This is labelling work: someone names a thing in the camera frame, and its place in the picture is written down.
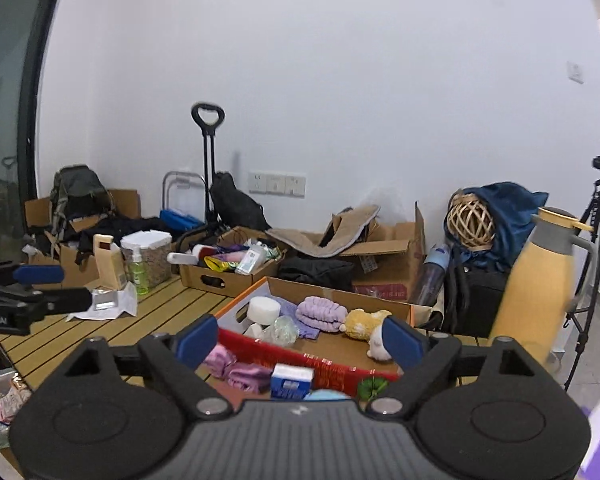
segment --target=blue gripper pad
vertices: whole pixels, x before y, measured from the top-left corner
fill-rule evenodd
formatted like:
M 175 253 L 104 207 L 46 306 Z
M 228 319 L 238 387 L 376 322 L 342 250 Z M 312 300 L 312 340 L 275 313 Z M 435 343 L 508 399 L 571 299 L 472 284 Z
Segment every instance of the blue gripper pad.
M 13 279 L 22 285 L 62 283 L 64 270 L 59 265 L 22 265 L 13 271 Z
M 418 364 L 429 351 L 429 338 L 395 316 L 382 323 L 382 344 L 403 370 Z
M 196 369 L 218 342 L 218 322 L 211 314 L 205 314 L 180 330 L 174 340 L 176 359 Z

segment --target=door frame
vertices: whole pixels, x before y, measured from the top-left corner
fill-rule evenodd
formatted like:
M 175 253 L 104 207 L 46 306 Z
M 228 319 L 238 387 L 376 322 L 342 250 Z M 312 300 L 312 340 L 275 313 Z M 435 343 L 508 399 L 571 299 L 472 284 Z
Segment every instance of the door frame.
M 45 57 L 46 43 L 58 0 L 40 0 L 34 16 L 22 69 L 20 102 L 18 105 L 17 149 L 18 189 L 26 228 L 24 203 L 37 198 L 36 187 L 36 123 L 38 92 Z

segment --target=black bag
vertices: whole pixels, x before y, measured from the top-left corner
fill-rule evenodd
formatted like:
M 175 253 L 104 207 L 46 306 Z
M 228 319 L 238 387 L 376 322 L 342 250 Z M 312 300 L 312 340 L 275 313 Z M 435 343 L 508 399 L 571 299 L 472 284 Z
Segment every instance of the black bag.
M 271 229 L 262 212 L 262 206 L 249 195 L 236 189 L 230 173 L 219 172 L 209 190 L 214 209 L 223 224 L 229 227 L 247 227 L 256 231 Z
M 354 264 L 332 258 L 299 258 L 292 256 L 282 260 L 278 278 L 288 282 L 325 286 L 336 290 L 353 292 L 351 283 Z
M 84 164 L 67 166 L 56 173 L 49 200 L 51 234 L 58 241 L 64 240 L 69 220 L 110 214 L 114 210 L 109 191 Z
M 442 331 L 489 337 L 504 294 L 508 272 L 460 262 L 457 248 L 445 277 L 445 320 Z

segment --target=electrical outlet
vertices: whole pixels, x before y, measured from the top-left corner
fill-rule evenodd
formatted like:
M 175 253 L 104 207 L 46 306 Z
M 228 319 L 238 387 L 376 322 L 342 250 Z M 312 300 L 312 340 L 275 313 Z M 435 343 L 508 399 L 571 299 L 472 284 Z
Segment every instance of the electrical outlet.
M 267 175 L 263 173 L 249 174 L 249 193 L 266 193 Z
M 284 194 L 285 177 L 283 175 L 267 175 L 267 193 Z
M 304 198 L 304 186 L 306 179 L 304 176 L 285 176 L 285 195 Z

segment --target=handle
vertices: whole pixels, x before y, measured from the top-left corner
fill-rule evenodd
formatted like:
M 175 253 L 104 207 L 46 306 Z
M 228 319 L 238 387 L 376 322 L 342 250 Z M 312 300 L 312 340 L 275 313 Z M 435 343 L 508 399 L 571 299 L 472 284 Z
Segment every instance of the handle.
M 216 122 L 212 124 L 207 123 L 202 117 L 200 117 L 200 110 L 216 112 L 218 114 Z M 203 137 L 213 137 L 216 134 L 216 128 L 222 124 L 222 121 L 224 121 L 224 110 L 222 110 L 222 108 L 218 105 L 212 103 L 196 103 L 191 107 L 191 117 L 195 123 L 200 126 Z
M 213 286 L 215 288 L 225 288 L 226 284 L 222 278 L 216 278 L 215 276 L 207 276 L 203 274 L 200 276 L 200 281 L 206 286 Z
M 573 245 L 577 245 L 578 247 L 583 248 L 589 253 L 589 270 L 587 271 L 587 277 L 584 280 L 584 284 L 582 285 L 582 289 L 580 292 L 569 302 L 569 306 L 567 310 L 573 310 L 580 303 L 580 300 L 584 297 L 585 292 L 587 290 L 587 285 L 591 281 L 592 277 L 595 275 L 596 266 L 598 264 L 598 248 L 589 240 L 585 240 L 584 238 L 580 238 L 578 235 L 571 235 L 571 243 Z
M 167 193 L 167 181 L 170 176 L 186 176 L 187 178 L 198 178 L 205 185 L 205 178 L 199 173 L 191 173 L 190 171 L 167 171 L 162 178 L 162 209 L 169 208 L 169 194 Z

